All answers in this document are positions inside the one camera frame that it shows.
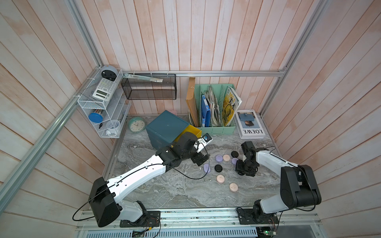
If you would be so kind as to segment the black earphone case top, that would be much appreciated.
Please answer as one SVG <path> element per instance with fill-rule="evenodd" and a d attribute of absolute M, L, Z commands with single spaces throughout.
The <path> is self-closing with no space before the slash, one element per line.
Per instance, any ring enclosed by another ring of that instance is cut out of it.
<path fill-rule="evenodd" d="M 239 157 L 239 153 L 237 151 L 232 151 L 231 152 L 231 156 L 232 156 L 232 158 L 238 158 Z"/>

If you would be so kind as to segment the yellow drawer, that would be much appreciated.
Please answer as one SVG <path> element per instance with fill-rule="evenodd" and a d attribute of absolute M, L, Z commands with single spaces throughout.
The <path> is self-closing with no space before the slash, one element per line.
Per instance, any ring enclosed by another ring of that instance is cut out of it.
<path fill-rule="evenodd" d="M 176 137 L 176 139 L 174 140 L 174 142 L 177 142 L 177 141 L 180 139 L 180 137 L 181 137 L 183 134 L 185 134 L 186 132 L 190 132 L 190 133 L 194 134 L 197 138 L 200 138 L 200 137 L 201 137 L 201 133 L 202 133 L 202 131 L 201 131 L 200 129 L 198 129 L 198 128 L 192 126 L 192 125 L 188 125 L 188 126 L 186 127 L 186 129 L 183 130 L 183 131 Z"/>

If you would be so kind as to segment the teal drawer cabinet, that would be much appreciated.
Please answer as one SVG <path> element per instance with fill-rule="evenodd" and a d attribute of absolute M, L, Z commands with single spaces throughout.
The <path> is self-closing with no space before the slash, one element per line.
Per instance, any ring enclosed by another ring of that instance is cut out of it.
<path fill-rule="evenodd" d="M 170 145 L 186 128 L 189 122 L 169 111 L 164 111 L 146 126 L 146 131 L 154 149 Z"/>

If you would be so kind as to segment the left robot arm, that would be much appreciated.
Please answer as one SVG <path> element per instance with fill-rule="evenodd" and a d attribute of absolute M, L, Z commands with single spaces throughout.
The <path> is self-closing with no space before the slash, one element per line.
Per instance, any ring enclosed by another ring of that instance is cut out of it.
<path fill-rule="evenodd" d="M 132 170 L 108 180 L 103 177 L 96 179 L 89 205 L 98 227 L 106 227 L 116 220 L 142 226 L 149 218 L 145 206 L 140 201 L 125 201 L 125 197 L 147 181 L 175 169 L 183 160 L 190 159 L 201 166 L 209 159 L 209 155 L 202 154 L 202 151 L 211 141 L 208 133 L 198 138 L 186 132 L 177 142 L 162 147 Z"/>

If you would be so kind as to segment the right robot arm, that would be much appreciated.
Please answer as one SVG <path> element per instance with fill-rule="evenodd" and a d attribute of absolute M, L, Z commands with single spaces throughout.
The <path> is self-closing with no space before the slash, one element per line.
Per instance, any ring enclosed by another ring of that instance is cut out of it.
<path fill-rule="evenodd" d="M 241 144 L 243 160 L 238 160 L 235 171 L 241 176 L 255 177 L 259 167 L 263 166 L 280 177 L 279 193 L 262 200 L 253 206 L 257 217 L 273 215 L 291 209 L 302 210 L 303 207 L 315 208 L 322 197 L 312 168 L 308 165 L 291 163 L 269 151 L 267 148 L 256 148 L 251 141 Z"/>

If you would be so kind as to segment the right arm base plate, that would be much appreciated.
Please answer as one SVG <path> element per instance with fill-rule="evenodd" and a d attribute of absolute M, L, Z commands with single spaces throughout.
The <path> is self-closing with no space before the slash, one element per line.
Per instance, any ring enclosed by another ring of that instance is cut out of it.
<path fill-rule="evenodd" d="M 241 225 L 255 225 L 255 224 L 270 224 L 274 225 L 279 222 L 275 213 L 265 214 L 258 211 L 256 208 L 244 209 L 242 207 L 236 208 L 239 222 Z"/>

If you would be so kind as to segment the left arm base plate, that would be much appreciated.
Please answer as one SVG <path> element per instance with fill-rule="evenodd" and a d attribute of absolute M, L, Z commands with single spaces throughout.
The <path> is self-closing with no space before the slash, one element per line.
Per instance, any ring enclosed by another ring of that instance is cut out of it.
<path fill-rule="evenodd" d="M 128 220 L 120 221 L 120 228 L 131 228 L 131 227 L 159 227 L 159 222 L 161 218 L 160 211 L 148 211 L 142 215 L 135 222 Z"/>

